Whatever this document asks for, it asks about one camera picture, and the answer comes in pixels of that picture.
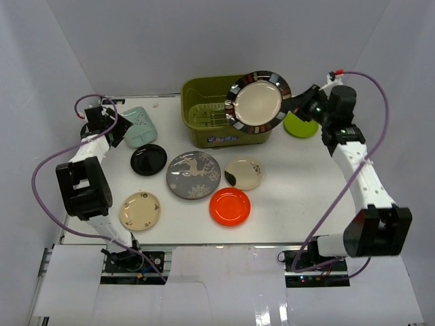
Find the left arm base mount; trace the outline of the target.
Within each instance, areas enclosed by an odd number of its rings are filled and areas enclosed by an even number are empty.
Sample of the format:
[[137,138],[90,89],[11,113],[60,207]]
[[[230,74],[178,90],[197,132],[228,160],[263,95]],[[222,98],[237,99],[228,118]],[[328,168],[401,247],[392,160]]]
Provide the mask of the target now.
[[162,278],[151,264],[142,257],[127,257],[115,261],[103,249],[105,260],[101,273],[101,285],[165,285],[169,272],[165,270],[164,251],[144,251],[143,254],[153,263]]

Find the striped dark rim plate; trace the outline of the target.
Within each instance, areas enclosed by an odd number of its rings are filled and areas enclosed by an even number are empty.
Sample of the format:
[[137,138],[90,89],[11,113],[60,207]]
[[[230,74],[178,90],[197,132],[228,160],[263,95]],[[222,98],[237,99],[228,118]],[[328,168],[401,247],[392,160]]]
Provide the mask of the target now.
[[224,101],[228,123],[246,134],[261,134],[279,125],[292,98],[288,83],[278,73],[254,71],[231,85]]

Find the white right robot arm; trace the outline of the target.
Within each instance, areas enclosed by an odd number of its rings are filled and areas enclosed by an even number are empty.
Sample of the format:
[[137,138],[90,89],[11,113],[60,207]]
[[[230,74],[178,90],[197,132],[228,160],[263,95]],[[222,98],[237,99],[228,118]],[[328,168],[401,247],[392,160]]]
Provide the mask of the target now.
[[321,126],[321,139],[346,184],[328,216],[346,193],[353,198],[355,215],[339,234],[316,236],[311,232],[293,259],[293,272],[321,271],[345,257],[397,256],[401,253],[413,216],[387,193],[378,178],[372,152],[362,131],[353,123],[356,91],[334,86],[326,94],[314,85],[306,92],[285,99],[283,106],[304,122]]

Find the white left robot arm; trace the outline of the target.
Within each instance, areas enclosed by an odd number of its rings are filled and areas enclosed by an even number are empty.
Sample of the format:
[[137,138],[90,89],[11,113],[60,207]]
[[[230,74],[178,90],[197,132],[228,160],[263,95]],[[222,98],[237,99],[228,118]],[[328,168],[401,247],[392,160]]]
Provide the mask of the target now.
[[103,236],[107,248],[103,253],[114,263],[135,271],[143,265],[143,253],[131,232],[109,218],[113,196],[101,162],[105,154],[117,147],[133,125],[109,107],[85,110],[86,125],[81,130],[81,146],[67,163],[56,167],[56,177],[67,211],[90,225]]

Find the pale blue rectangular plate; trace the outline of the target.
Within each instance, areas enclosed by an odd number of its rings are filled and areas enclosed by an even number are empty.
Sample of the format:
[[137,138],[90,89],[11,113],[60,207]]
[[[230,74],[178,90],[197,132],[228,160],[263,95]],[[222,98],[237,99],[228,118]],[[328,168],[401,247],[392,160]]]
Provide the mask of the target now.
[[124,135],[124,140],[130,148],[138,148],[157,139],[157,129],[143,107],[126,110],[121,116],[132,123]]

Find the grey reindeer plate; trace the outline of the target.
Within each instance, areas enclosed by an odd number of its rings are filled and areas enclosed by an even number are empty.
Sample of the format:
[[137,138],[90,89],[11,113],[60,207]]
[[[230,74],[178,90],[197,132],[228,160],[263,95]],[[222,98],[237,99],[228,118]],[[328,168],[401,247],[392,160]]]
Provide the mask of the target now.
[[175,157],[167,168],[169,189],[186,200],[211,195],[220,184],[221,168],[217,160],[203,151],[188,151]]

